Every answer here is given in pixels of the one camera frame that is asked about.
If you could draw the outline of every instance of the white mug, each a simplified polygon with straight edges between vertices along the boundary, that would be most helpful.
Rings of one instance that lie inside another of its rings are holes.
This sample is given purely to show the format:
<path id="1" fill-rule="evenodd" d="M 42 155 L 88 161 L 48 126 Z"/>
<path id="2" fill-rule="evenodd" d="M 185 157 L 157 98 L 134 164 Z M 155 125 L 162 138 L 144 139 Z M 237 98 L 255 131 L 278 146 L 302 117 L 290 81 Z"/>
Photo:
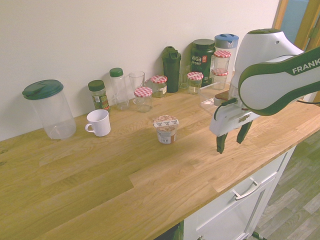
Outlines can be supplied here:
<path id="1" fill-rule="evenodd" d="M 85 125 L 85 130 L 89 133 L 94 133 L 98 137 L 103 137 L 110 133 L 110 121 L 109 121 L 109 112 L 104 109 L 97 109 L 86 116 L 88 124 Z"/>

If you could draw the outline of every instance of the white cabinet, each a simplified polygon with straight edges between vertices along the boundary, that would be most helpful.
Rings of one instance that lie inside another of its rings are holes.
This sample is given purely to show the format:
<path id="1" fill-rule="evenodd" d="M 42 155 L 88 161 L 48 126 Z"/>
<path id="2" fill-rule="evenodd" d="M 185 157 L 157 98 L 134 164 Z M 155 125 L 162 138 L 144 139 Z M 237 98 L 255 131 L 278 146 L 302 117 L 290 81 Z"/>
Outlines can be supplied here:
<path id="1" fill-rule="evenodd" d="M 184 220 L 183 239 L 243 240 L 252 235 L 294 148 Z"/>

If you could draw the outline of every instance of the clear plastic tray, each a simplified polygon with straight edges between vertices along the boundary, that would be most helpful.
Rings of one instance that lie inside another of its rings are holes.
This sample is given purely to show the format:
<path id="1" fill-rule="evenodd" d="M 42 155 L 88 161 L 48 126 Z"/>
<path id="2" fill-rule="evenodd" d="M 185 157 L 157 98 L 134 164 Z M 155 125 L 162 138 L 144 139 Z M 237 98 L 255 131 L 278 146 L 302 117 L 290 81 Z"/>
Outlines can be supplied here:
<path id="1" fill-rule="evenodd" d="M 217 83 L 210 84 L 208 86 L 201 87 L 198 91 L 200 96 L 200 107 L 206 110 L 209 114 L 213 115 L 217 109 L 215 105 L 215 96 L 216 94 L 223 93 L 229 90 L 230 84 L 226 83 L 224 88 L 221 90 L 215 89 Z"/>

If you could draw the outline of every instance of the wooden floor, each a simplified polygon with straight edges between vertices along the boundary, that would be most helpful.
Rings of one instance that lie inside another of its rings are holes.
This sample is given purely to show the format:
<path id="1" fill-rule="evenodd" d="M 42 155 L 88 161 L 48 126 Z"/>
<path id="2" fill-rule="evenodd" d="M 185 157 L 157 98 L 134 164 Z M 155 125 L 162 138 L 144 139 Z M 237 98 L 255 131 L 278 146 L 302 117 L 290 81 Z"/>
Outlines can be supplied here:
<path id="1" fill-rule="evenodd" d="M 296 147 L 255 231 L 267 240 L 320 240 L 320 131 Z"/>

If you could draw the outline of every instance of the mug handle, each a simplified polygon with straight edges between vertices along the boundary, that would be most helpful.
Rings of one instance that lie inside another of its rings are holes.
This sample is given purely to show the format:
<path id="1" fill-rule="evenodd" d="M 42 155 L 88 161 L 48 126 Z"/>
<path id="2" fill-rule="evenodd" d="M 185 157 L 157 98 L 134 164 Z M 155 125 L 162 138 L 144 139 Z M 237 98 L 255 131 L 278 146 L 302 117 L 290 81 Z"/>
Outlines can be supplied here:
<path id="1" fill-rule="evenodd" d="M 91 123 L 88 123 L 87 125 L 85 125 L 84 129 L 88 132 L 88 133 L 96 133 L 94 130 L 89 130 L 89 127 L 93 128 L 93 125 Z"/>

